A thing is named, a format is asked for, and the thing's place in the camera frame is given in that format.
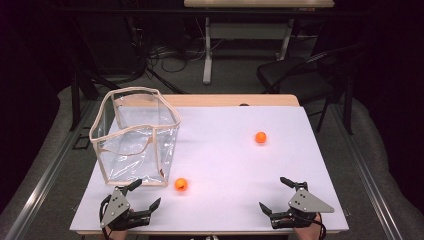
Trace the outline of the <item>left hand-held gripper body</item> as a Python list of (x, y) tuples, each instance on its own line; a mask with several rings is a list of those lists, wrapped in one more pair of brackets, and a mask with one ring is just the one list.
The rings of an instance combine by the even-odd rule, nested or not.
[(108, 226), (111, 230), (123, 231), (150, 224), (150, 218), (135, 218), (129, 201), (122, 194), (122, 188), (116, 187), (102, 202), (99, 213), (101, 229)]

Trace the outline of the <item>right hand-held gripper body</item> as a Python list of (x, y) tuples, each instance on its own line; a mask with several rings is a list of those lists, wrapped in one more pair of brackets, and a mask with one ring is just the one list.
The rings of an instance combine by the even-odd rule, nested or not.
[(289, 209), (286, 211), (288, 218), (271, 220), (273, 229), (280, 228), (304, 228), (315, 223), (315, 217), (319, 213), (334, 213), (332, 206), (325, 203), (308, 190), (300, 189), (288, 202)]

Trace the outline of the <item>clear plastic bag beige trim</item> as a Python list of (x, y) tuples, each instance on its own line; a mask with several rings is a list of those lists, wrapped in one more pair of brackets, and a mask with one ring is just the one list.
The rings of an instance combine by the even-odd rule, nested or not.
[(166, 185), (180, 123), (179, 113), (156, 89), (108, 92), (89, 131), (104, 181)]

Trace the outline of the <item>person's left hand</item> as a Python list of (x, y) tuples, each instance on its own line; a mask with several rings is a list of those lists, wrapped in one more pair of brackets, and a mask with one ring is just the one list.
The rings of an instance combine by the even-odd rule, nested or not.
[(98, 236), (98, 240), (127, 240), (129, 232), (127, 230), (114, 231), (106, 226)]

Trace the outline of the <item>person's right hand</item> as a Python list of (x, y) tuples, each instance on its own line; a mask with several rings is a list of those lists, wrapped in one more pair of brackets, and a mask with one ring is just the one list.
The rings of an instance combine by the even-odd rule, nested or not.
[[(315, 221), (318, 223), (321, 222), (321, 216), (319, 214), (316, 215)], [(322, 229), (318, 223), (312, 223), (308, 227), (304, 228), (293, 228), (293, 231), (298, 240), (320, 240)]]

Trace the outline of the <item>black metal stand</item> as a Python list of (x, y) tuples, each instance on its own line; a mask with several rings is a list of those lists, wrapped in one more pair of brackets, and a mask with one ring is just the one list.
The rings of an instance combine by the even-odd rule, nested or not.
[(76, 59), (72, 59), (71, 63), (73, 69), (73, 77), (71, 79), (71, 131), (73, 131), (81, 121), (80, 93), (83, 93), (88, 100), (96, 100), (99, 93), (95, 88), (95, 84), (101, 84), (109, 89), (116, 89), (117, 86), (100, 75), (95, 74), (93, 71), (79, 63)]

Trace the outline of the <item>black folding chair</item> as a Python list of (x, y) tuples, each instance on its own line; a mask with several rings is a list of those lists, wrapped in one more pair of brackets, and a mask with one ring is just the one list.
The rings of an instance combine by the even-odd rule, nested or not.
[(292, 94), (300, 105), (323, 100), (316, 131), (321, 130), (327, 108), (344, 97), (343, 126), (352, 135), (353, 75), (364, 46), (353, 44), (317, 53), (309, 58), (292, 57), (260, 65), (256, 76), (265, 94)]

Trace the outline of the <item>white-legged desk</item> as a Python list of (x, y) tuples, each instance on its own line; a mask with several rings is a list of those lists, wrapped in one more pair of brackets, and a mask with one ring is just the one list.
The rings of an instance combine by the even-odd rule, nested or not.
[[(185, 7), (191, 8), (218, 8), (224, 10), (235, 9), (287, 9), (287, 10), (315, 10), (316, 8), (332, 8), (334, 0), (184, 0)], [(284, 20), (282, 23), (243, 23), (241, 20), (211, 21), (205, 18), (205, 65), (203, 83), (211, 83), (212, 75), (212, 39), (272, 39), (281, 40), (280, 52), (276, 54), (278, 60), (285, 57), (287, 46), (293, 28), (293, 19)]]

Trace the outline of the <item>small black floor frame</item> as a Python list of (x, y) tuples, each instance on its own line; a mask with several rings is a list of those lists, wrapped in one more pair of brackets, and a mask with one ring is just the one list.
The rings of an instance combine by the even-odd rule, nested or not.
[(74, 142), (73, 150), (86, 150), (90, 146), (90, 139), (88, 135), (80, 134)]

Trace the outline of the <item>metal floor rail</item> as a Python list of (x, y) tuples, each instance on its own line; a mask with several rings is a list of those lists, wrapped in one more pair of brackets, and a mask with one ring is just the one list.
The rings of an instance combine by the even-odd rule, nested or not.
[(337, 127), (341, 132), (344, 142), (347, 145), (347, 148), (357, 169), (358, 175), (368, 195), (374, 212), (380, 222), (380, 225), (383, 228), (387, 240), (404, 240), (397, 224), (394, 221), (394, 217), (390, 212), (389, 207), (385, 199), (383, 198), (375, 182), (375, 179), (371, 174), (371, 171), (368, 168), (368, 165), (365, 162), (365, 158), (362, 155), (354, 136), (350, 135), (345, 129), (345, 126), (343, 124), (342, 111), (337, 106), (330, 106), (329, 109), (332, 112)]
[(96, 101), (84, 103), (77, 113), (79, 120), (73, 124), (71, 106), (65, 100), (61, 102), (59, 112), (33, 164), (0, 214), (0, 240), (23, 239), (96, 104)]

